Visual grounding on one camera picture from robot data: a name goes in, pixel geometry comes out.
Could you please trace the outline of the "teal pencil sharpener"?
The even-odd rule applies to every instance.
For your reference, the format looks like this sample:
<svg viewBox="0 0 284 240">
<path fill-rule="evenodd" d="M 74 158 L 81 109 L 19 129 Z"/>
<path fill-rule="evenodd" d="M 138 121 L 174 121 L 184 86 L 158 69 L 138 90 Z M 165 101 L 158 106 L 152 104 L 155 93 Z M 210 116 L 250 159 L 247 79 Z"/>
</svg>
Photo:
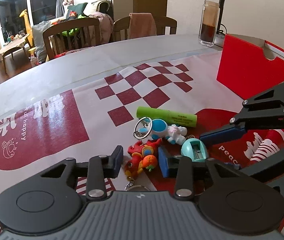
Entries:
<svg viewBox="0 0 284 240">
<path fill-rule="evenodd" d="M 206 146 L 197 138 L 187 139 L 181 147 L 181 155 L 189 157 L 193 162 L 204 162 L 209 157 Z"/>
</svg>

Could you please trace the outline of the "green cylinder tube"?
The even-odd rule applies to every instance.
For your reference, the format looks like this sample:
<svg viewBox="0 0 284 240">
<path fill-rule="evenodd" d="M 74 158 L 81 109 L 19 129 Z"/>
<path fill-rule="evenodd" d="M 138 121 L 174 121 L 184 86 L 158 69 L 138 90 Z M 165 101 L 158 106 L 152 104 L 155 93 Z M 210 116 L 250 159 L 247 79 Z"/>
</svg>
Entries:
<svg viewBox="0 0 284 240">
<path fill-rule="evenodd" d="M 186 114 L 175 111 L 169 111 L 158 108 L 139 106 L 136 111 L 137 118 L 149 117 L 153 119 L 162 119 L 168 125 L 175 124 L 185 127 L 196 127 L 197 116 L 194 114 Z"/>
</svg>

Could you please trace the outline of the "blue white astronaut keychain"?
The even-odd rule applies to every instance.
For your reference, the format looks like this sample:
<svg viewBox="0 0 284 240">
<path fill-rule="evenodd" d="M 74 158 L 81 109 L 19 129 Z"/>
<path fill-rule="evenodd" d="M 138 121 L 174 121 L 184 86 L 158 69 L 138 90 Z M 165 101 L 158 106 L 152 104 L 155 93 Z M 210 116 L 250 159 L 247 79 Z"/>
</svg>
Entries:
<svg viewBox="0 0 284 240">
<path fill-rule="evenodd" d="M 162 119 L 141 118 L 135 125 L 133 136 L 138 140 L 151 137 L 153 140 L 166 139 L 170 144 L 182 145 L 186 141 L 187 128 L 168 125 Z"/>
</svg>

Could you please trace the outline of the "red dragon keychain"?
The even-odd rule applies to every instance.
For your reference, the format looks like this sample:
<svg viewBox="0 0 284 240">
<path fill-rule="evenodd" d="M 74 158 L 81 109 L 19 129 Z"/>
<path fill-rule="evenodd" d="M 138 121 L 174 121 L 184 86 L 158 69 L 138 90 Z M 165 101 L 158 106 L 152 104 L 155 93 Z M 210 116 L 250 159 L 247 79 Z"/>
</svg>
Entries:
<svg viewBox="0 0 284 240">
<path fill-rule="evenodd" d="M 128 184 L 126 191 L 141 190 L 149 191 L 142 185 L 135 185 L 135 181 L 143 171 L 151 172 L 158 166 L 158 149 L 162 140 L 142 140 L 137 141 L 133 146 L 129 146 L 128 154 L 130 159 L 124 165 L 124 173 L 127 177 Z"/>
</svg>

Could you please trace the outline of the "red cardboard box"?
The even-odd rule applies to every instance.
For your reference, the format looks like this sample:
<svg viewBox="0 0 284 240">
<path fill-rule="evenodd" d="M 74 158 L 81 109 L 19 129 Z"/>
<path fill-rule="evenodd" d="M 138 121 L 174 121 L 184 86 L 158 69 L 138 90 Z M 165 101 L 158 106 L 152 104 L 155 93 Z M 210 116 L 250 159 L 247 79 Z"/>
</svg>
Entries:
<svg viewBox="0 0 284 240">
<path fill-rule="evenodd" d="M 248 99 L 284 81 L 284 49 L 260 38 L 227 34 L 217 81 Z"/>
</svg>

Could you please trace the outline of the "red white printed table mat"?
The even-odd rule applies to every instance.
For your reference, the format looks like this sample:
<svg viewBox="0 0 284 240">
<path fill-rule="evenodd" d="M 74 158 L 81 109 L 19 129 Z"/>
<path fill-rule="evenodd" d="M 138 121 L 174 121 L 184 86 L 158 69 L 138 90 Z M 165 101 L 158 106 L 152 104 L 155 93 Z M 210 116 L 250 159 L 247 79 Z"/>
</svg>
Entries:
<svg viewBox="0 0 284 240">
<path fill-rule="evenodd" d="M 278 228 L 261 235 L 237 235 L 208 222 L 192 201 L 173 197 L 176 178 L 163 176 L 159 155 L 158 166 L 135 181 L 149 191 L 125 190 L 127 151 L 139 141 L 133 136 L 139 106 L 196 115 L 196 127 L 186 127 L 186 140 L 230 124 L 242 110 L 247 99 L 217 81 L 221 56 L 212 53 L 127 67 L 0 118 L 0 194 L 66 158 L 84 163 L 111 155 L 118 145 L 124 150 L 118 176 L 105 179 L 106 199 L 89 202 L 61 230 L 9 232 L 0 226 L 0 239 L 282 239 Z M 284 129 L 265 128 L 206 146 L 209 158 L 237 171 L 282 148 Z"/>
</svg>

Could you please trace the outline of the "glass jar with brown liquid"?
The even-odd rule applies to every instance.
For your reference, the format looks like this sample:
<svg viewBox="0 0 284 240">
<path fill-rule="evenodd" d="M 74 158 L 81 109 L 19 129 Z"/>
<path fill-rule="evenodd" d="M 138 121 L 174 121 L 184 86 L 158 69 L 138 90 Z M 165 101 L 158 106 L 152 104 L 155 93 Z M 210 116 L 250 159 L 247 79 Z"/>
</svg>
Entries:
<svg viewBox="0 0 284 240">
<path fill-rule="evenodd" d="M 199 29 L 199 43 L 203 46 L 212 47 L 216 35 L 216 26 L 219 15 L 219 4 L 216 2 L 205 0 Z"/>
</svg>

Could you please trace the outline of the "pink towel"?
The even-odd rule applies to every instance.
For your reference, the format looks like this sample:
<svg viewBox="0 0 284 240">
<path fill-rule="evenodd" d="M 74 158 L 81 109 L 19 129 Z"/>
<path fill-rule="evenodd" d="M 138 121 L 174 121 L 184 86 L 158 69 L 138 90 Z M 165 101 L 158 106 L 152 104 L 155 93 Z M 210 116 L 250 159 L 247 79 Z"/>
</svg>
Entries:
<svg viewBox="0 0 284 240">
<path fill-rule="evenodd" d="M 130 13 L 128 38 L 156 36 L 155 20 L 151 13 Z"/>
</svg>

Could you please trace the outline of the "wooden chair with pink towel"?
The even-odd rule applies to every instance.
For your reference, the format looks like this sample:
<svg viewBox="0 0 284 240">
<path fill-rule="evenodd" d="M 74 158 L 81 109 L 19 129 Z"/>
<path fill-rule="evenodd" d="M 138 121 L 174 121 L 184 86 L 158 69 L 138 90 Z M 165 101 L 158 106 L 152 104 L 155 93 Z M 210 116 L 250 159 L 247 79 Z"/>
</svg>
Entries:
<svg viewBox="0 0 284 240">
<path fill-rule="evenodd" d="M 165 35 L 166 28 L 169 34 L 175 35 L 178 22 L 166 16 L 153 16 L 151 13 L 130 13 L 129 16 L 114 22 L 112 40 L 122 40 L 121 33 L 124 33 L 124 40 Z"/>
</svg>

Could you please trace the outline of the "red cushion pack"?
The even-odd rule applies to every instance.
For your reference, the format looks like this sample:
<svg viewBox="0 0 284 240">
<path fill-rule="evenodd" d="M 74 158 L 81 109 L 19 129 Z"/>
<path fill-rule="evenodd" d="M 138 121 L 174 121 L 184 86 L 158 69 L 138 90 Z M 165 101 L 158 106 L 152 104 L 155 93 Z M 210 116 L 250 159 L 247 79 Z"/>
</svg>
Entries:
<svg viewBox="0 0 284 240">
<path fill-rule="evenodd" d="M 63 53 L 55 55 L 54 59 L 57 59 L 59 57 L 62 57 L 62 56 L 65 56 L 65 55 L 69 55 L 69 54 L 72 54 L 72 53 L 75 53 L 75 52 L 78 52 L 78 51 L 81 51 L 81 49 L 75 49 L 75 50 L 66 51 L 66 52 L 63 52 Z"/>
</svg>

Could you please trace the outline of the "wooden coffee table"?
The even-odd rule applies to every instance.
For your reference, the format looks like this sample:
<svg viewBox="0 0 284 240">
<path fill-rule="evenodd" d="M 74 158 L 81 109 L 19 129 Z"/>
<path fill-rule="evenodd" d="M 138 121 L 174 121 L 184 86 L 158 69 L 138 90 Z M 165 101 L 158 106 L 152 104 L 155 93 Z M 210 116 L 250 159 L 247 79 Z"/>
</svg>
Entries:
<svg viewBox="0 0 284 240">
<path fill-rule="evenodd" d="M 30 42 L 28 41 L 28 37 L 29 34 L 26 34 L 22 38 L 9 42 L 6 46 L 3 46 L 3 48 L 0 49 L 0 60 L 3 64 L 5 74 L 7 74 L 5 63 L 5 57 L 7 55 L 13 54 L 15 51 L 23 49 L 25 55 L 28 56 L 25 49 L 25 45 L 30 44 Z"/>
</svg>

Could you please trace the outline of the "wooden dining chair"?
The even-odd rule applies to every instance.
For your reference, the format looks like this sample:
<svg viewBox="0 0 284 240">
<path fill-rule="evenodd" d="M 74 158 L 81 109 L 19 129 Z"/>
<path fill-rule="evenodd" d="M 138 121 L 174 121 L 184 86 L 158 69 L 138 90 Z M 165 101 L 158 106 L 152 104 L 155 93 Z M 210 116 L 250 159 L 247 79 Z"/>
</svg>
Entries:
<svg viewBox="0 0 284 240">
<path fill-rule="evenodd" d="M 66 51 L 99 46 L 100 22 L 92 17 L 60 22 L 43 32 L 43 41 L 49 60 Z"/>
</svg>

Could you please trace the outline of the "yellow giraffe toy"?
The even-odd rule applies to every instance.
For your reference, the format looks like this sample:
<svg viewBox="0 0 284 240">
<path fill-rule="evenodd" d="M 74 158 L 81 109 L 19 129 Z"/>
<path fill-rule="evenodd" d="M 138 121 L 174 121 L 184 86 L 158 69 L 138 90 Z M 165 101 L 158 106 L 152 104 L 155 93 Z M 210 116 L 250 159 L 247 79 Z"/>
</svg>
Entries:
<svg viewBox="0 0 284 240">
<path fill-rule="evenodd" d="M 26 28 L 26 33 L 28 34 L 28 44 L 30 46 L 30 48 L 32 48 L 34 46 L 34 39 L 32 36 L 32 28 L 30 25 L 30 21 L 29 21 L 29 17 L 28 17 L 28 12 L 26 9 L 24 9 L 21 14 L 19 15 L 20 18 L 24 19 L 24 23 L 25 23 L 25 28 Z"/>
</svg>

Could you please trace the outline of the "sofa with clothes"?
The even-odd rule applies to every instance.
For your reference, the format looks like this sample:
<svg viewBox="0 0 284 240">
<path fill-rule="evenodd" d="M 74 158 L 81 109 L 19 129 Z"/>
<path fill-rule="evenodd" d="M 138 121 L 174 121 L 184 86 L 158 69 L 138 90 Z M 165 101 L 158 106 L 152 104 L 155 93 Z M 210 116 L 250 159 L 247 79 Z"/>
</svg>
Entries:
<svg viewBox="0 0 284 240">
<path fill-rule="evenodd" d="M 70 9 L 67 17 L 55 22 L 43 21 L 32 27 L 35 56 L 39 63 L 69 53 L 107 44 L 113 32 L 113 19 L 100 11 Z"/>
</svg>

